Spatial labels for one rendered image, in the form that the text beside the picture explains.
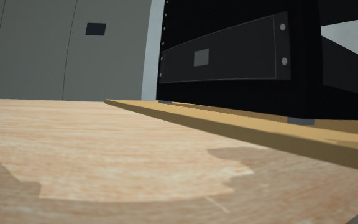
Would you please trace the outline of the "tan flat board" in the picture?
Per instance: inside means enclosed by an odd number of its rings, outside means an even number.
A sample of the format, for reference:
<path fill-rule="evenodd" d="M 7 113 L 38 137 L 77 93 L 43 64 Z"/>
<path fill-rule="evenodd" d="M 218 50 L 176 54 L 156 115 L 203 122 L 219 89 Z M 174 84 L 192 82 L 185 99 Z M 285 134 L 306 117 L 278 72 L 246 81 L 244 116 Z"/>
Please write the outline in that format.
<path fill-rule="evenodd" d="M 355 120 L 316 119 L 315 125 L 301 126 L 287 123 L 286 116 L 178 102 L 128 105 L 133 101 L 104 100 L 104 103 L 200 131 L 358 170 L 358 121 Z"/>

